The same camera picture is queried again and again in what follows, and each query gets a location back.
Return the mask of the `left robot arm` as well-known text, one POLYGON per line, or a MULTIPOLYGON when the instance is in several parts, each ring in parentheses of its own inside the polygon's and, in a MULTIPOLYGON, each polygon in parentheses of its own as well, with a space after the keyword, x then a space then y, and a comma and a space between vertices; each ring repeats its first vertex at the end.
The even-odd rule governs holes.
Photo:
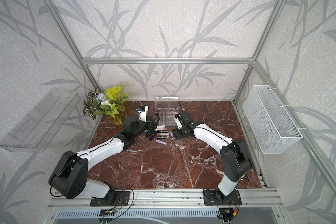
POLYGON ((87 196, 112 203, 115 200, 115 189, 104 182, 89 179, 88 171, 112 155, 127 150, 144 131, 155 131, 159 121, 159 116, 148 117, 146 121, 136 115, 127 116, 123 130, 115 137, 84 151, 65 152, 54 168, 48 184, 67 199, 87 196))

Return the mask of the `lilac lipstick tube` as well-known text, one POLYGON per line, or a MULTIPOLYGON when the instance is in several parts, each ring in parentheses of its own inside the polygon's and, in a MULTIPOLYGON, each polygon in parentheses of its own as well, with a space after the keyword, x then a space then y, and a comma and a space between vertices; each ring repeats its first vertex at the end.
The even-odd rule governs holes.
POLYGON ((161 140, 156 140, 156 143, 162 144, 162 145, 167 145, 168 143, 161 141, 161 140))

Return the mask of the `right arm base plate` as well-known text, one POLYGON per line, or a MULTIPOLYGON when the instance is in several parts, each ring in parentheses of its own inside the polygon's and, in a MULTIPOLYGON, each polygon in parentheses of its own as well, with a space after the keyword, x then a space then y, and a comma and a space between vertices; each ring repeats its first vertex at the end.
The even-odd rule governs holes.
POLYGON ((220 190, 203 189, 204 205, 242 205, 240 193, 234 189, 229 195, 225 196, 220 190))

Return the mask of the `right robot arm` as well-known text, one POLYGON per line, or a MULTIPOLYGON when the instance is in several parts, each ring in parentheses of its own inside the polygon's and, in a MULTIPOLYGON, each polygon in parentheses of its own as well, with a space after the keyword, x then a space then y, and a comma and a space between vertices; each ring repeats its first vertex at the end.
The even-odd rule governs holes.
POLYGON ((205 123, 193 120, 187 111, 175 114, 174 120, 177 125, 172 131, 175 140, 194 137, 220 154, 224 176, 217 186, 217 194, 222 197, 232 194, 240 180, 253 168, 251 155, 244 141, 223 136, 205 123))

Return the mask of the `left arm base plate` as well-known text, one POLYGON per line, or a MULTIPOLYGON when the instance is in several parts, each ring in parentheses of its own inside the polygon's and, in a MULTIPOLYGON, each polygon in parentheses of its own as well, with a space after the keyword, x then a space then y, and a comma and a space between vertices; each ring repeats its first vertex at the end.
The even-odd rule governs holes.
POLYGON ((128 206, 130 199, 130 191, 115 191, 109 192, 105 198, 93 197, 90 202, 91 207, 102 207, 102 206, 118 206, 124 207, 128 206))

